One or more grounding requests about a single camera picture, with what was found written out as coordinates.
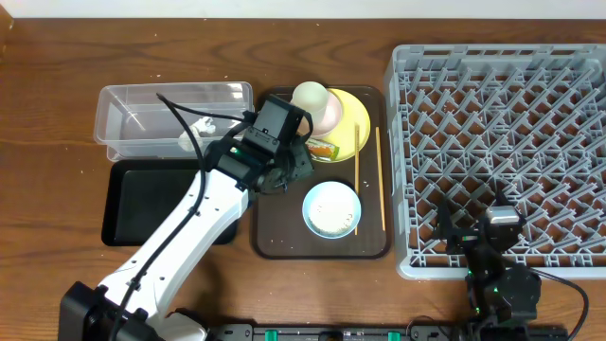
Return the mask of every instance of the lattice crate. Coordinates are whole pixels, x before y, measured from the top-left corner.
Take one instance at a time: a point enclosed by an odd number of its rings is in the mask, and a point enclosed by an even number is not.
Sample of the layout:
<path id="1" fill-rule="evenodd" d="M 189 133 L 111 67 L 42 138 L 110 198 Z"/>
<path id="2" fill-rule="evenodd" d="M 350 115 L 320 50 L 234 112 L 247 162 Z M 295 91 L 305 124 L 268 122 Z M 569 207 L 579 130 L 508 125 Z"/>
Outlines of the lattice crate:
<path id="1" fill-rule="evenodd" d="M 398 271 L 464 278 L 432 239 L 449 199 L 466 228 L 499 188 L 527 224 L 506 257 L 606 278 L 605 45 L 402 45 L 385 74 Z"/>

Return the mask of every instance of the chopstick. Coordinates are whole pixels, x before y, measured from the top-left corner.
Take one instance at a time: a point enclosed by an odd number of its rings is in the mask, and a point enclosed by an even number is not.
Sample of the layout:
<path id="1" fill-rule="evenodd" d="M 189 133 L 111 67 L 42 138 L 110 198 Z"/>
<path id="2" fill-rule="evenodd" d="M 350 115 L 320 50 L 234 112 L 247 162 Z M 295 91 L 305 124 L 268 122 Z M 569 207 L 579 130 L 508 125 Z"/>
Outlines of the chopstick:
<path id="1" fill-rule="evenodd" d="M 354 133 L 353 133 L 353 145 L 355 147 L 356 152 L 356 162 L 355 162 L 355 184 L 354 187 L 356 189 L 356 194 L 360 195 L 360 126 L 358 123 L 354 123 Z M 355 228 L 355 235 L 358 235 L 358 226 Z"/>
<path id="2" fill-rule="evenodd" d="M 383 231 L 385 231 L 385 199 L 383 198 L 383 165 L 381 163 L 381 136 L 379 135 L 379 127 L 375 128 L 377 136 L 377 168 L 379 170 L 379 197 L 381 199 L 381 222 Z"/>

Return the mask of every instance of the wooden tabletop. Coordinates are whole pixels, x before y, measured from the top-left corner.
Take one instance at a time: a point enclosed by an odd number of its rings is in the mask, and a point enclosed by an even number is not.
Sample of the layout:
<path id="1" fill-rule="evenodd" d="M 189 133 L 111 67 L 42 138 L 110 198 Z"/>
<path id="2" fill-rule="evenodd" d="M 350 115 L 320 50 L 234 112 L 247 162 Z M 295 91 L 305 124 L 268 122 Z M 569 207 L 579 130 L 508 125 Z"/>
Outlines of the wooden tabletop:
<path id="1" fill-rule="evenodd" d="M 0 62 L 0 338 L 56 339 L 59 302 L 96 286 L 133 248 L 102 244 L 112 163 L 93 140 L 109 84 L 248 81 L 256 94 L 302 81 L 383 91 L 401 44 L 606 43 L 600 21 L 16 20 Z M 175 298 L 210 322 L 405 325 L 469 311 L 463 281 L 410 281 L 393 252 L 371 261 L 264 260 L 249 242 L 212 247 Z M 606 333 L 604 282 L 580 281 L 579 340 Z M 544 281 L 538 323 L 572 330 L 581 298 Z"/>

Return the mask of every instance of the dark serving tray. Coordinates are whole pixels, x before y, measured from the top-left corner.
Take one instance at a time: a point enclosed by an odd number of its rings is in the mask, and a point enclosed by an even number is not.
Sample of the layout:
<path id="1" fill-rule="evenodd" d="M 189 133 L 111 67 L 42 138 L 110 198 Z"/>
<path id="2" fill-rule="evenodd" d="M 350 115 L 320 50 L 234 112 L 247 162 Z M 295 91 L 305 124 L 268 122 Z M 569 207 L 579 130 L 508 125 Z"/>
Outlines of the dark serving tray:
<path id="1" fill-rule="evenodd" d="M 101 240 L 108 246 L 142 245 L 181 202 L 198 161 L 186 159 L 122 160 L 112 166 Z M 237 222 L 214 244 L 231 242 Z"/>
<path id="2" fill-rule="evenodd" d="M 370 86 L 332 86 L 357 97 L 370 116 L 370 137 L 360 150 L 360 201 L 362 219 L 358 235 L 351 232 L 344 238 L 327 240 L 313 234 L 305 225 L 301 213 L 303 199 L 315 185 L 325 181 L 339 181 L 353 188 L 354 158 L 326 164 L 313 162 L 313 175 L 288 186 L 281 195 L 261 196 L 255 202 L 251 244 L 262 257 L 271 260 L 288 259 L 377 259 L 385 255 L 391 245 L 391 207 L 385 206 L 385 226 L 381 221 L 379 172 L 375 127 L 381 131 L 384 201 L 389 203 L 391 188 L 389 148 L 386 138 L 383 95 Z M 294 87 L 272 88 L 261 97 L 261 103 L 270 94 L 290 101 Z"/>

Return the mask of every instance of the white cup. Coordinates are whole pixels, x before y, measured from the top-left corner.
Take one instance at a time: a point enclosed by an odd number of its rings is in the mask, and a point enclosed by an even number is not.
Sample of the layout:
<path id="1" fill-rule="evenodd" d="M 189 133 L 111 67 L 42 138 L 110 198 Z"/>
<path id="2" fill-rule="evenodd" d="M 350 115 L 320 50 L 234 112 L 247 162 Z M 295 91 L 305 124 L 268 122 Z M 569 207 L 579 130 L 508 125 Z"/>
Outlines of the white cup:
<path id="1" fill-rule="evenodd" d="M 329 91 L 318 82 L 302 82 L 294 89 L 291 103 L 310 113 L 312 122 L 316 125 L 324 118 L 329 103 Z"/>

